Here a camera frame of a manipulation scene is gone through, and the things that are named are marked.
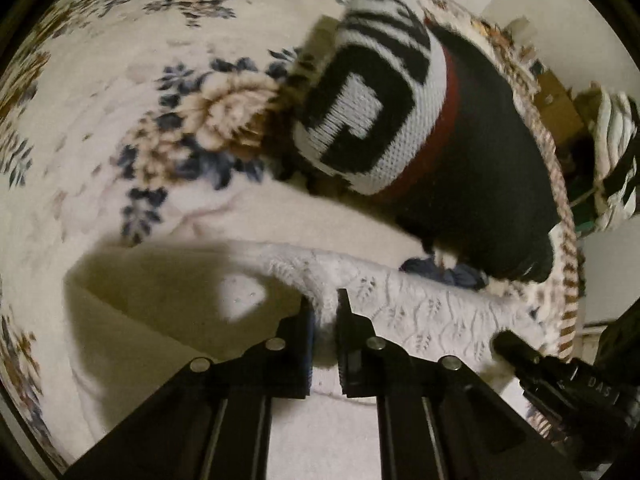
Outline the white knitted lace garment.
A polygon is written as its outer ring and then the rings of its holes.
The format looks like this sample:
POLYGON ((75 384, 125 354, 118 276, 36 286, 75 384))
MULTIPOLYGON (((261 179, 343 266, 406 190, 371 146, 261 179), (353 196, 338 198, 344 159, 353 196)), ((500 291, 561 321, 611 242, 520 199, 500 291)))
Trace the white knitted lace garment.
POLYGON ((535 348, 535 310, 366 260, 281 244, 103 246, 64 280, 70 367, 82 414, 104 437, 190 359, 224 362, 271 336, 303 299, 318 330, 311 399, 281 401, 271 463, 286 471, 378 468, 374 406, 340 399, 334 354, 337 293, 384 338, 420 358, 462 359, 492 388, 512 375, 491 349, 512 330, 535 348))

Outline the striped white cloth pile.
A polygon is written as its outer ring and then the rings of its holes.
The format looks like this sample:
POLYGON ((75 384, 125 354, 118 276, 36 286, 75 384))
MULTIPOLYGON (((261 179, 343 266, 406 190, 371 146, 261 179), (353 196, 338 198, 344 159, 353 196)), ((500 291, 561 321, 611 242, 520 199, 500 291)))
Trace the striped white cloth pile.
POLYGON ((639 109, 624 92, 600 90, 594 142, 594 204, 597 231, 617 229, 637 209, 639 109))

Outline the floral cream bed blanket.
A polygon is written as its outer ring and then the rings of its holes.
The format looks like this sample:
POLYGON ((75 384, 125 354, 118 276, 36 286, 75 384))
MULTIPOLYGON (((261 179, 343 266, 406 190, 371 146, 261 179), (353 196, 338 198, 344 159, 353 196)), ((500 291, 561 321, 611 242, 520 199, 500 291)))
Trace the floral cream bed blanket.
MULTIPOLYGON (((101 438, 82 414, 64 280, 103 246, 281 244, 400 271, 420 243, 253 153, 267 102, 309 74, 347 0, 58 0, 1 79, 1 383, 58 478, 101 438), (240 148, 250 154, 241 156, 240 148)), ((550 278, 481 292, 574 334, 575 239, 550 278)))

